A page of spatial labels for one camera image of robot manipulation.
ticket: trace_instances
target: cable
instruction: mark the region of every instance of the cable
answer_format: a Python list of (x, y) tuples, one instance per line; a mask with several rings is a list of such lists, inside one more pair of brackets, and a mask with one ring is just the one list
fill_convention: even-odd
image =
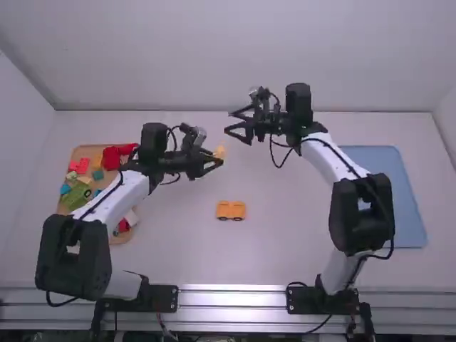
[(61, 303), (53, 303), (51, 300), (51, 292), (46, 291), (46, 302), (51, 308), (58, 308), (59, 306), (64, 306), (66, 304), (74, 302), (76, 299), (79, 299), (78, 297), (73, 297), (72, 299), (69, 299), (67, 301), (62, 301)]
[(158, 321), (158, 323), (160, 325), (160, 328), (162, 329), (162, 333), (163, 333), (164, 337), (169, 337), (169, 338), (172, 338), (175, 341), (179, 341), (179, 338), (176, 335), (174, 335), (173, 333), (171, 333), (171, 331), (169, 331), (167, 329), (165, 323), (163, 323), (162, 317), (161, 317), (159, 312), (157, 312), (157, 321)]
[[(71, 227), (71, 230), (69, 233), (67, 233), (66, 235), (66, 238), (65, 238), (65, 241), (63, 242), (62, 244), (62, 247), (60, 248), (60, 250), (58, 251), (57, 253), (57, 257), (56, 257), (56, 260), (59, 260), (62, 256), (63, 256), (63, 253), (65, 253), (65, 250), (66, 250), (66, 246), (68, 245), (70, 239), (71, 239), (71, 236), (73, 235), (74, 231), (76, 230), (76, 228), (79, 227), (79, 224), (81, 223), (81, 221), (87, 217), (87, 215), (89, 215), (90, 213), (92, 213), (104, 200), (106, 200), (106, 198), (108, 198), (114, 191), (116, 191), (119, 186), (121, 186), (123, 184), (123, 174), (121, 171), (119, 171), (119, 175), (120, 175), (120, 179), (118, 181), (118, 183), (111, 189), (109, 190), (109, 192), (104, 195), (98, 202), (96, 202), (92, 207), (90, 207), (89, 209), (87, 209), (86, 212), (84, 212), (81, 217), (79, 217), (78, 221), (75, 222), (75, 224)], [(54, 264), (50, 269), (49, 269), (49, 274), (55, 270), (56, 268), (56, 265)], [(74, 302), (76, 299), (79, 299), (79, 297), (73, 297), (72, 299), (69, 299), (67, 301), (63, 301), (61, 303), (53, 303), (52, 300), (51, 300), (51, 292), (50, 291), (46, 291), (46, 303), (52, 307), (52, 308), (58, 308), (59, 306), (64, 306), (66, 304), (69, 304), (69, 303), (72, 303)]]
[(168, 139), (170, 135), (172, 137), (172, 141), (174, 143), (174, 148), (172, 149), (173, 151), (177, 150), (177, 139), (176, 134), (174, 133), (174, 130), (177, 128), (179, 128), (179, 126), (172, 126), (171, 128), (168, 128), (168, 133), (166, 135), (166, 139)]
[[(320, 142), (321, 144), (323, 144), (323, 146), (329, 148), (334, 153), (334, 155), (336, 155), (337, 158), (347, 167), (347, 169), (351, 173), (353, 173), (359, 180), (362, 179), (362, 177), (356, 172), (355, 168), (353, 166), (351, 166), (341, 156), (341, 154), (339, 152), (337, 152), (337, 150), (335, 150), (329, 143), (327, 143), (326, 141), (324, 141), (322, 139), (318, 139), (318, 138), (304, 138), (304, 139), (301, 140), (300, 144), (304, 143), (305, 141), (318, 141), (318, 142)], [(274, 155), (272, 154), (272, 143), (275, 143), (275, 142), (272, 140), (272, 135), (270, 135), (269, 136), (269, 151), (271, 153), (272, 162), (274, 163), (274, 165), (277, 168), (280, 168), (280, 167), (284, 166), (284, 163), (285, 163), (287, 157), (289, 156), (289, 153), (293, 150), (293, 148), (290, 149), (289, 153), (287, 153), (286, 157), (284, 158), (284, 160), (282, 161), (280, 166), (278, 166), (278, 165), (276, 165), (276, 162), (274, 160)], [(393, 229), (393, 223), (390, 221), (390, 219), (388, 217), (388, 214), (387, 214), (388, 211), (386, 210), (386, 208), (383, 205), (382, 201), (380, 200), (378, 195), (375, 193), (373, 188), (368, 183), (365, 183), (364, 185), (366, 186), (366, 189), (369, 191), (369, 193), (372, 195), (372, 197), (374, 197), (374, 199), (376, 200), (378, 206), (380, 207), (381, 212), (383, 213), (383, 216), (384, 216), (385, 221), (387, 222), (388, 226), (390, 227), (390, 229)], [(394, 236), (391, 238), (390, 250), (389, 250), (387, 255), (378, 256), (378, 255), (375, 255), (375, 254), (371, 254), (371, 255), (365, 255), (365, 256), (362, 256), (361, 258), (359, 258), (358, 259), (358, 263), (356, 264), (355, 270), (350, 275), (350, 279), (347, 281), (347, 284), (346, 284), (344, 290), (348, 289), (348, 287), (353, 284), (353, 282), (354, 282), (354, 280), (356, 278), (356, 274), (358, 274), (359, 269), (361, 267), (361, 264), (363, 262), (367, 261), (367, 259), (369, 259), (369, 258), (380, 259), (380, 260), (388, 260), (393, 255), (393, 252), (394, 252)], [(307, 285), (305, 283), (301, 282), (301, 281), (293, 281), (293, 282), (291, 282), (290, 284), (288, 284), (286, 286), (286, 290), (287, 291), (288, 291), (290, 285), (302, 285), (302, 286), (307, 287)], [(332, 314), (329, 314), (328, 317), (326, 317), (326, 319), (323, 322), (321, 322), (317, 327), (315, 327), (315, 328), (313, 328), (313, 329), (311, 329), (309, 331), (306, 331), (305, 333), (303, 333), (303, 335), (306, 335), (306, 334), (309, 334), (309, 333), (313, 333), (313, 332), (319, 330), (321, 327), (323, 327), (329, 321), (329, 319), (331, 319), (331, 317), (332, 317)]]
[(272, 97), (276, 99), (276, 105), (280, 105), (280, 100), (279, 100), (279, 98), (276, 96), (276, 94), (272, 93), (271, 91), (269, 91), (269, 94), (271, 94)]
[(277, 145), (277, 146), (280, 146), (280, 147), (290, 147), (290, 145), (281, 144), (280, 142), (273, 141), (273, 140), (272, 140), (272, 143), (273, 143), (274, 145)]
[(286, 160), (288, 159), (288, 157), (290, 156), (290, 154), (293, 152), (293, 148), (291, 147), (290, 150), (286, 153), (284, 159), (281, 161), (280, 164), (277, 164), (275, 158), (274, 158), (274, 154), (272, 152), (272, 134), (269, 135), (269, 154), (271, 155), (271, 160), (272, 160), (272, 163), (274, 164), (275, 167), (277, 167), (278, 169), (281, 169), (284, 165), (285, 165), (285, 162)]
[(172, 183), (176, 183), (178, 180), (180, 180), (180, 173), (177, 174), (177, 177), (175, 179), (170, 180), (169, 182), (160, 183), (160, 185), (169, 185), (169, 184), (172, 184)]

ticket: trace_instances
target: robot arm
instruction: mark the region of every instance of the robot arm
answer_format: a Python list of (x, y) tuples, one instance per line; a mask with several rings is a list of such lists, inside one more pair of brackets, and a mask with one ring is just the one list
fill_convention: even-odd
[[(269, 110), (271, 95), (276, 98), (273, 110)], [(252, 144), (254, 137), (263, 142), (266, 134), (270, 134), (270, 146), (272, 135), (285, 135), (288, 146), (308, 160), (333, 188), (328, 225), (335, 249), (323, 273), (316, 277), (315, 286), (294, 288), (290, 283), (287, 287), (288, 312), (353, 315), (349, 308), (361, 307), (357, 291), (352, 289), (361, 267), (368, 257), (389, 259), (393, 252), (395, 227), (390, 180), (357, 165), (333, 142), (328, 130), (313, 120), (308, 85), (293, 83), (286, 87), (285, 112), (267, 88), (259, 87), (250, 97), (251, 105), (230, 113), (242, 122), (226, 127), (225, 133), (247, 145)], [(253, 110), (253, 116), (245, 115), (246, 110)], [(238, 129), (244, 129), (245, 135), (234, 132)], [(367, 203), (368, 208), (361, 209), (360, 201)], [(388, 256), (374, 255), (388, 240)]]
[[(75, 298), (134, 301), (144, 297), (148, 279), (113, 268), (108, 237), (126, 213), (162, 182), (164, 174), (185, 172), (190, 180), (223, 164), (202, 148), (206, 132), (181, 124), (180, 150), (165, 151), (170, 129), (147, 123), (141, 143), (118, 176), (96, 198), (69, 215), (51, 215), (43, 225), (35, 282), (38, 289)], [(79, 243), (79, 253), (67, 247)]]

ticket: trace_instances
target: blue mat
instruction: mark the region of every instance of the blue mat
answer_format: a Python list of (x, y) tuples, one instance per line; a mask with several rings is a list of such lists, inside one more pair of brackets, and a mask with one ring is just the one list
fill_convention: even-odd
[(354, 162), (370, 173), (385, 173), (393, 188), (395, 247), (422, 248), (428, 243), (423, 221), (402, 157), (393, 146), (341, 146)]

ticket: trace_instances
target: wooden board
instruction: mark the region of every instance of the wooden board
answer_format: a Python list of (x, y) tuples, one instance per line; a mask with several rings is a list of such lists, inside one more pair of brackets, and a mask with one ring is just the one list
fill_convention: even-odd
[[(71, 153), (71, 156), (68, 159), (68, 165), (70, 164), (71, 160), (79, 162), (79, 160), (81, 158), (90, 158), (90, 163), (87, 168), (87, 172), (84, 175), (78, 175), (78, 176), (86, 176), (86, 177), (92, 178), (92, 172), (96, 170), (96, 167), (93, 166), (93, 160), (95, 159), (95, 157), (99, 154), (103, 154), (103, 150), (106, 147), (124, 146), (124, 145), (127, 145), (127, 144), (125, 143), (125, 144), (118, 144), (118, 145), (80, 145), (80, 146), (76, 147), (73, 150), (73, 152)], [(120, 160), (122, 163), (124, 163), (127, 161), (127, 158), (128, 158), (128, 156), (121, 156)], [(64, 171), (65, 171), (65, 173), (62, 177), (62, 184), (66, 181), (65, 176), (68, 173), (67, 170), (64, 170)], [(92, 190), (92, 195), (89, 197), (89, 200), (91, 200), (93, 198), (93, 194), (95, 193), (95, 191), (97, 189), (104, 190), (115, 179), (116, 175), (118, 174), (118, 171), (117, 170), (107, 171), (103, 168), (103, 174), (104, 174), (104, 178), (102, 180), (95, 181), (94, 179), (92, 179), (92, 182), (89, 184), (88, 187)], [(57, 214), (67, 215), (67, 214), (70, 214), (71, 211), (61, 203), (60, 198), (59, 198), (56, 212), (57, 212)], [(117, 237), (114, 237), (114, 236), (109, 237), (110, 238), (109, 243), (110, 244), (124, 244), (124, 243), (130, 241), (130, 239), (132, 237), (133, 237), (133, 229), (131, 229), (129, 232), (119, 234)]]

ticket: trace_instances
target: red object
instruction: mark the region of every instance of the red object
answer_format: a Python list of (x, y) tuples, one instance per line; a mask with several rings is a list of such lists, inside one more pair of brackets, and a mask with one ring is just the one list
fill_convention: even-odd
[(75, 162), (74, 160), (70, 161), (70, 165), (68, 166), (68, 171), (76, 171), (78, 169), (79, 164)]
[(140, 144), (128, 144), (124, 146), (118, 147), (118, 151), (120, 155), (129, 155), (135, 148), (137, 148)]
[(124, 218), (119, 222), (119, 233), (125, 233), (130, 230), (130, 225), (127, 220)]
[(85, 175), (86, 172), (87, 172), (87, 169), (88, 169), (88, 164), (90, 162), (90, 159), (89, 158), (81, 158), (79, 160), (79, 165), (77, 166), (76, 168), (76, 172), (79, 174), (79, 175)]
[(117, 170), (120, 167), (120, 153), (116, 146), (110, 146), (103, 150), (102, 164), (107, 171)]

